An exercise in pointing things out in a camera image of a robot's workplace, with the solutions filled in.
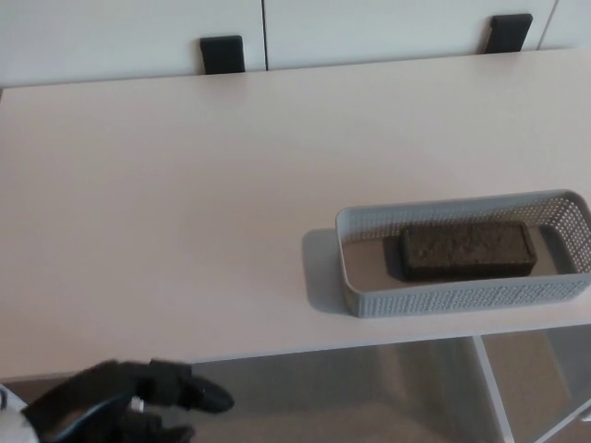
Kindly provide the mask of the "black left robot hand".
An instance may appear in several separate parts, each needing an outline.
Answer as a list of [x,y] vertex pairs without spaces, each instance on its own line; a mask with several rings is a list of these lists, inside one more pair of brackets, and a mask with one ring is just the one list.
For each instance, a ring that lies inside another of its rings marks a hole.
[[166,427],[159,414],[131,409],[138,398],[161,407],[225,413],[235,401],[191,365],[109,360],[50,389],[22,412],[40,442],[188,442],[191,425]]

